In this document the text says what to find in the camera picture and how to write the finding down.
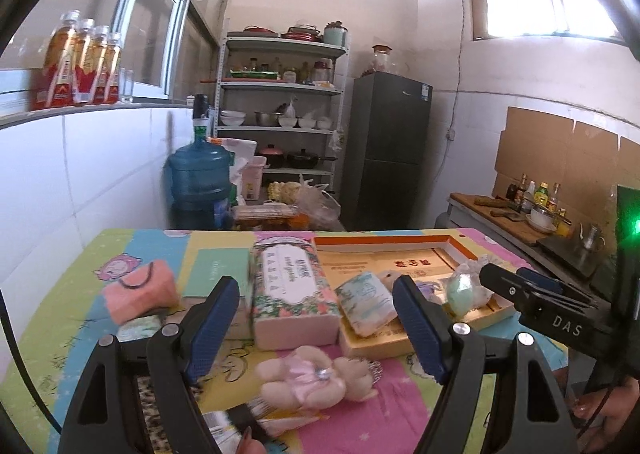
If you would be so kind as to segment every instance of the floral tissue box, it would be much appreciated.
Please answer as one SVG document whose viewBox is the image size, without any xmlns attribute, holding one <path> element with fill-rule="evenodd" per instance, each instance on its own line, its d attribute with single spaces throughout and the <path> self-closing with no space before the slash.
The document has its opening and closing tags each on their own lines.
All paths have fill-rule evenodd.
<svg viewBox="0 0 640 454">
<path fill-rule="evenodd" d="M 254 336 L 265 351 L 335 344 L 340 310 L 314 247 L 297 237 L 268 237 L 253 249 Z"/>
</svg>

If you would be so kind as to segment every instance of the blue water bottle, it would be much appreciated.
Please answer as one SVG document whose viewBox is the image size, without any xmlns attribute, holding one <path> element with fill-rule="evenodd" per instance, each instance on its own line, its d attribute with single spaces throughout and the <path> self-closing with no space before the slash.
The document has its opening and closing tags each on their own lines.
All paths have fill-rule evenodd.
<svg viewBox="0 0 640 454">
<path fill-rule="evenodd" d="M 173 198 L 170 222 L 175 230 L 230 228 L 231 154 L 221 145 L 207 142 L 208 108 L 206 95 L 196 95 L 193 103 L 194 142 L 169 156 Z"/>
</svg>

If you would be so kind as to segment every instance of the blue gripper pad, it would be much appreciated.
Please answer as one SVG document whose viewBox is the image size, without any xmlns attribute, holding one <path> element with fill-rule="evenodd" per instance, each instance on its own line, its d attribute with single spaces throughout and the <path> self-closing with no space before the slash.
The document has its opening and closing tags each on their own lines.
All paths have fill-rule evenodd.
<svg viewBox="0 0 640 454">
<path fill-rule="evenodd" d="M 439 384 L 444 384 L 452 369 L 449 318 L 439 305 L 424 298 L 408 275 L 396 280 L 393 297 L 400 322 L 422 369 Z"/>
<path fill-rule="evenodd" d="M 562 294 L 562 287 L 555 279 L 551 277 L 547 277 L 546 275 L 542 275 L 532 269 L 526 267 L 520 267 L 516 271 L 516 275 L 519 275 L 523 279 L 529 281 L 530 283 L 538 286 L 539 288 L 546 289 L 552 293 Z"/>
<path fill-rule="evenodd" d="M 191 339 L 190 357 L 187 359 L 188 363 L 184 371 L 190 384 L 195 384 L 200 377 L 211 370 L 220 344 L 225 338 L 231 320 L 236 315 L 239 300 L 238 282 L 231 277 L 223 277 L 207 300 L 191 309 L 191 311 L 206 310 L 209 307 L 209 312 L 201 316 L 200 328 Z"/>
</svg>

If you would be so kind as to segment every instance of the orange juice bottle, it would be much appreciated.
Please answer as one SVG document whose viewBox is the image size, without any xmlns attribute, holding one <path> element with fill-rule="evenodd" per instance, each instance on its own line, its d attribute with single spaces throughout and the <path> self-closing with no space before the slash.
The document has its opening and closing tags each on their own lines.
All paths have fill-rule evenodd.
<svg viewBox="0 0 640 454">
<path fill-rule="evenodd" d="M 120 52 L 120 33 L 112 33 L 104 58 L 104 66 L 107 69 L 104 103 L 116 103 L 120 97 Z"/>
<path fill-rule="evenodd" d="M 98 26 L 94 30 L 91 41 L 91 59 L 87 64 L 87 80 L 91 80 L 89 88 L 89 103 L 100 104 L 104 101 L 104 88 L 107 84 L 104 58 L 107 54 L 109 40 L 109 26 Z"/>
<path fill-rule="evenodd" d="M 73 57 L 73 86 L 74 105 L 84 105 L 89 101 L 91 81 L 88 79 L 87 69 L 91 68 L 91 45 L 94 36 L 94 19 L 82 19 L 78 23 Z"/>
<path fill-rule="evenodd" d="M 62 25 L 53 33 L 42 67 L 41 82 L 33 110 L 72 104 L 73 52 L 80 12 L 62 15 Z"/>
</svg>

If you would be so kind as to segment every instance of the white bucket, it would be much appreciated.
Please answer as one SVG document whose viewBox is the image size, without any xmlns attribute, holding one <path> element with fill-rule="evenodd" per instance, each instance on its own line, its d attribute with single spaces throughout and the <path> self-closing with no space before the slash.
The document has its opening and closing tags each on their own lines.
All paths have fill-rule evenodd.
<svg viewBox="0 0 640 454">
<path fill-rule="evenodd" d="M 249 164 L 242 170 L 242 197 L 256 200 L 260 197 L 262 171 L 267 164 L 264 156 L 253 156 Z"/>
</svg>

